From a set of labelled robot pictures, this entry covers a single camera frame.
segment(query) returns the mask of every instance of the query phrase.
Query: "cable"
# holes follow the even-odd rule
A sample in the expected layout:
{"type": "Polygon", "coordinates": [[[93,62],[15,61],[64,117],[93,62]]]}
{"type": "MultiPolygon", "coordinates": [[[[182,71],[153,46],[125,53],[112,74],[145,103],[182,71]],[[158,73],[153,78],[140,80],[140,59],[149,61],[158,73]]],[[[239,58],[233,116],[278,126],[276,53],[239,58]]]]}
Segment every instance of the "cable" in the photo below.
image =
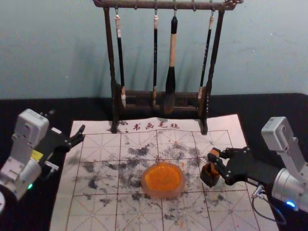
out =
{"type": "Polygon", "coordinates": [[[280,225],[285,225],[285,224],[287,223],[287,221],[285,220],[284,215],[278,210],[278,208],[276,208],[276,207],[275,207],[271,202],[269,202],[267,199],[262,198],[262,200],[266,201],[266,202],[270,205],[270,207],[273,208],[273,209],[275,210],[275,212],[281,217],[282,221],[281,221],[281,220],[275,220],[275,219],[272,219],[272,218],[269,218],[269,217],[266,217],[266,216],[260,214],[260,213],[256,210],[256,208],[255,208],[255,204],[254,204],[255,198],[254,198],[254,197],[252,198],[252,208],[253,208],[253,210],[254,210],[259,216],[261,216],[261,217],[263,217],[263,218],[265,218],[265,219],[267,219],[267,220],[275,221],[277,224],[280,224],[280,225]]]}

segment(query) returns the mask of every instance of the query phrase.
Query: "robotic arm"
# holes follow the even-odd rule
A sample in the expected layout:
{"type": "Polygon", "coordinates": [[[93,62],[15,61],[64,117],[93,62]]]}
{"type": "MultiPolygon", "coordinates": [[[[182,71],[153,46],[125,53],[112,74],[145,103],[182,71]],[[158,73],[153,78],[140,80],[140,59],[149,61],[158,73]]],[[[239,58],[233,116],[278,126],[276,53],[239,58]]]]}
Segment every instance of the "robotic arm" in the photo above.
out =
{"type": "Polygon", "coordinates": [[[45,166],[50,168],[46,178],[59,169],[49,161],[56,151],[67,153],[84,140],[84,125],[71,138],[50,128],[48,118],[52,114],[53,111],[43,115],[26,109],[18,116],[12,151],[0,171],[0,214],[6,205],[22,198],[45,166]]]}
{"type": "Polygon", "coordinates": [[[264,199],[263,193],[270,194],[295,211],[301,209],[308,212],[308,163],[288,120],[286,117],[272,117],[261,134],[269,149],[282,157],[285,168],[279,169],[255,159],[248,147],[227,148],[222,152],[213,149],[207,156],[210,163],[202,168],[202,181],[209,187],[216,185],[220,176],[227,185],[245,181],[257,186],[253,200],[257,197],[264,199]],[[226,165],[222,158],[229,159],[226,165]]]}

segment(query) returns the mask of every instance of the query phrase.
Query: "black brush handle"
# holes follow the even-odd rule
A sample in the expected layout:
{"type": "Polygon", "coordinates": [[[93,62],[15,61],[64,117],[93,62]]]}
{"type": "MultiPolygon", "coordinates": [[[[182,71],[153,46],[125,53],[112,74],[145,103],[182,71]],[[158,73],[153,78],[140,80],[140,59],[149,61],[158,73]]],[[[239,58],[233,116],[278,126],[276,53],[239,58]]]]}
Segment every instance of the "black brush handle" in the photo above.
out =
{"type": "Polygon", "coordinates": [[[169,70],[166,81],[166,93],[175,92],[175,57],[176,57],[176,46],[177,46],[177,28],[178,20],[174,16],[171,20],[171,38],[170,38],[170,58],[169,58],[169,70]]]}
{"type": "Polygon", "coordinates": [[[157,29],[158,29],[158,16],[154,17],[154,79],[153,87],[156,86],[157,81],[157,29]]]}
{"type": "Polygon", "coordinates": [[[116,37],[117,37],[117,46],[119,51],[119,62],[120,62],[120,75],[121,75],[121,86],[125,86],[124,82],[124,67],[123,67],[123,54],[122,54],[122,41],[121,41],[121,29],[120,29],[120,16],[115,16],[116,24],[116,37]]]}
{"type": "Polygon", "coordinates": [[[203,66],[202,66],[202,74],[201,74],[201,82],[200,82],[200,86],[201,87],[203,86],[205,67],[206,67],[206,61],[207,61],[207,54],[208,54],[208,46],[210,44],[213,21],[214,21],[214,18],[213,18],[213,16],[211,16],[210,17],[210,22],[209,22],[209,27],[208,27],[206,46],[205,46],[205,53],[204,53],[204,60],[203,60],[203,66]]]}

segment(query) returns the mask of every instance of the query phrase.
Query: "brush handle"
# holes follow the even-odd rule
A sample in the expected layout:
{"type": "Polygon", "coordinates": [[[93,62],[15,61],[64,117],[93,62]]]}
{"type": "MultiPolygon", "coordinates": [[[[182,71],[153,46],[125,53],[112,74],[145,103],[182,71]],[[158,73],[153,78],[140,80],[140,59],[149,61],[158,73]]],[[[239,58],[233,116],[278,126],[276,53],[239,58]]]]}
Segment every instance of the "brush handle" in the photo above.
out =
{"type": "Polygon", "coordinates": [[[116,37],[117,37],[117,46],[119,51],[119,62],[120,62],[120,75],[121,75],[121,86],[125,86],[124,82],[124,67],[123,67],[123,54],[122,54],[122,41],[121,41],[121,29],[120,29],[120,16],[115,16],[115,25],[116,25],[116,37]]]}
{"type": "Polygon", "coordinates": [[[169,58],[170,67],[174,67],[175,65],[175,55],[176,55],[176,46],[177,46],[177,29],[178,29],[178,20],[176,16],[174,16],[171,20],[170,58],[169,58]]]}
{"type": "Polygon", "coordinates": [[[154,79],[153,87],[156,86],[157,81],[157,29],[158,29],[158,16],[154,16],[154,79]]]}
{"type": "Polygon", "coordinates": [[[203,86],[205,66],[206,66],[206,61],[207,61],[208,47],[209,47],[209,44],[210,44],[213,22],[214,22],[214,18],[213,18],[213,16],[211,16],[209,26],[208,26],[208,33],[207,33],[207,39],[206,39],[206,46],[205,46],[204,60],[203,60],[203,66],[202,66],[200,87],[203,86]]]}

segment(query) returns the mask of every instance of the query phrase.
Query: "calligraphy brush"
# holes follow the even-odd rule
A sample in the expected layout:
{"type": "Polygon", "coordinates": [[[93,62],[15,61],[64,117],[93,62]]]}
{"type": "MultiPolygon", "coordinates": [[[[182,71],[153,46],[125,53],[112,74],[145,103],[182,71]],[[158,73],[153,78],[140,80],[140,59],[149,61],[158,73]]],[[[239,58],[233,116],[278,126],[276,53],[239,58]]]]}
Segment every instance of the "calligraphy brush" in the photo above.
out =
{"type": "Polygon", "coordinates": [[[175,103],[175,55],[177,45],[177,28],[178,20],[176,16],[173,16],[171,20],[171,38],[170,38],[170,57],[169,57],[169,69],[166,80],[166,92],[164,100],[164,111],[166,114],[170,114],[174,108],[175,103]]]}
{"type": "Polygon", "coordinates": [[[208,26],[207,40],[206,40],[204,60],[203,60],[203,66],[202,66],[201,82],[200,82],[200,88],[199,88],[199,92],[198,92],[198,102],[202,98],[202,86],[203,86],[205,66],[206,66],[206,60],[207,60],[207,54],[208,54],[208,46],[210,44],[213,22],[214,22],[214,18],[213,18],[213,14],[212,14],[212,16],[210,17],[210,22],[209,22],[209,26],[208,26]]]}
{"type": "Polygon", "coordinates": [[[118,14],[116,14],[116,16],[115,16],[115,24],[116,24],[117,46],[118,46],[119,59],[120,59],[121,100],[122,100],[123,107],[125,108],[125,106],[126,106],[126,96],[125,96],[125,83],[124,83],[122,41],[121,41],[121,29],[120,29],[120,16],[118,14]]]}
{"type": "Polygon", "coordinates": [[[154,16],[154,77],[153,77],[153,106],[156,104],[157,95],[157,28],[158,28],[158,16],[154,16]]]}

